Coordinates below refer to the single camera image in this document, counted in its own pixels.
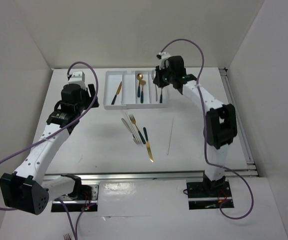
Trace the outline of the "silver fork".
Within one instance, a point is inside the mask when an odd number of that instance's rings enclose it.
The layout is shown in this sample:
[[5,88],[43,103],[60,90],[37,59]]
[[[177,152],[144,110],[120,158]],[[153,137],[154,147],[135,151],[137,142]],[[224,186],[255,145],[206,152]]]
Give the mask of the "silver fork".
[[[151,78],[152,80],[155,79],[155,70],[152,70],[151,72]],[[157,102],[158,101],[158,90],[157,90],[157,85],[155,83],[154,84],[154,87],[155,87],[155,101]]]
[[134,133],[132,132],[130,126],[128,125],[127,121],[126,121],[124,118],[121,118],[121,120],[122,120],[123,124],[125,125],[125,127],[128,129],[128,131],[131,133],[133,141],[134,141],[137,145],[139,145],[140,142],[136,139],[136,137],[135,137]]

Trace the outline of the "gold fork green handle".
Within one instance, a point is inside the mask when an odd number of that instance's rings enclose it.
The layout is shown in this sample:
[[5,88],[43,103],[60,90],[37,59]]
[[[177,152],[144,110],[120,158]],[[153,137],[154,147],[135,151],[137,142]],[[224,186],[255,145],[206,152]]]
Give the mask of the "gold fork green handle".
[[136,124],[136,120],[135,120],[133,114],[129,114],[129,118],[130,118],[131,123],[136,127],[136,130],[137,130],[137,132],[138,132],[138,134],[139,134],[139,137],[140,137],[142,143],[145,145],[145,144],[146,144],[146,141],[145,141],[145,139],[144,139],[141,131],[139,130],[139,128],[138,128],[138,126],[137,126],[137,124]]
[[161,93],[160,93],[160,97],[159,97],[159,103],[160,104],[163,103],[163,88],[161,88]]

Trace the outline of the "gold spoon green handle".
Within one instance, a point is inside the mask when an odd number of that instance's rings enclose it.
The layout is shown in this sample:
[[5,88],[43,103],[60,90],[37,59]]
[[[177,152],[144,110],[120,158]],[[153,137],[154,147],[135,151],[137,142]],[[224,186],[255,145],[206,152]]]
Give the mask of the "gold spoon green handle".
[[144,101],[143,87],[146,85],[146,81],[139,80],[139,83],[140,83],[140,86],[141,86],[140,103],[143,103],[143,101]]
[[136,79],[138,80],[138,88],[137,88],[137,97],[139,98],[141,95],[141,80],[143,79],[143,75],[141,73],[138,73],[136,76]]

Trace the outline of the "gold knife green handle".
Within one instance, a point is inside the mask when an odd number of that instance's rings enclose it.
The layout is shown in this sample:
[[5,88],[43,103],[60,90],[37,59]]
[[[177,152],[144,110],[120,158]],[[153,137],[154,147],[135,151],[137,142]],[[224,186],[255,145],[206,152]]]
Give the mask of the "gold knife green handle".
[[116,98],[117,98],[118,94],[120,93],[121,88],[122,88],[122,81],[120,82],[120,84],[119,84],[119,86],[118,86],[118,88],[117,88],[117,90],[116,90],[116,93],[115,93],[115,95],[114,95],[114,97],[113,97],[113,100],[112,100],[112,102],[111,102],[111,105],[114,105],[114,104],[115,104]]
[[143,131],[144,131],[144,135],[145,135],[145,139],[146,139],[146,148],[147,148],[147,151],[148,151],[149,159],[153,163],[154,159],[153,159],[153,155],[152,155],[152,151],[151,151],[151,147],[150,147],[150,143],[149,143],[146,127],[143,127]]

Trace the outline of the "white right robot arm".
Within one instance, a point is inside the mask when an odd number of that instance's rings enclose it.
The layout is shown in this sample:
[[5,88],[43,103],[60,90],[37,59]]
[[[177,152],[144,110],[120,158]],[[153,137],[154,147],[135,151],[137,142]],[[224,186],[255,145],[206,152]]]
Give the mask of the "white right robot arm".
[[201,86],[199,76],[188,74],[181,56],[160,52],[157,58],[160,65],[155,68],[154,84],[159,88],[173,86],[202,111],[207,168],[200,189],[207,196],[213,196],[224,187],[228,148],[237,136],[235,107],[224,104],[210,94]]

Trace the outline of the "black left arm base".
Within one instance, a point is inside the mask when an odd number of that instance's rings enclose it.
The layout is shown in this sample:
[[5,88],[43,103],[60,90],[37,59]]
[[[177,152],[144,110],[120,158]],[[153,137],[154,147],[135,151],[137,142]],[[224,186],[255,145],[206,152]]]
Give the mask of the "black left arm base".
[[53,201],[62,200],[63,202],[74,202],[74,203],[96,203],[99,194],[99,183],[82,181],[80,188],[77,190],[76,195],[73,195],[75,182],[72,180],[69,183],[60,183],[59,193],[53,199]]

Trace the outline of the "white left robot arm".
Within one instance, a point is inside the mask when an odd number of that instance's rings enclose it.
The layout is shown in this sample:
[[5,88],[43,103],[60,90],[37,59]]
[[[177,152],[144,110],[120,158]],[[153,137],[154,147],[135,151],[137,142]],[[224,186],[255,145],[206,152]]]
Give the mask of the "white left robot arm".
[[79,84],[64,85],[61,100],[49,115],[41,144],[32,147],[27,158],[12,174],[4,173],[0,187],[7,207],[39,215],[48,202],[66,195],[78,199],[82,195],[81,178],[62,174],[44,183],[45,173],[61,145],[79,123],[83,113],[99,106],[93,84],[82,88]]

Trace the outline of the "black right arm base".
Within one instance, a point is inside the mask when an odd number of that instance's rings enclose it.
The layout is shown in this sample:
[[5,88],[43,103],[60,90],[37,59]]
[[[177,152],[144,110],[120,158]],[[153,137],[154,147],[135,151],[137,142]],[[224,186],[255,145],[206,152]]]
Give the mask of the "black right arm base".
[[207,176],[199,182],[187,182],[183,193],[189,198],[228,198],[232,197],[226,177],[211,181]]

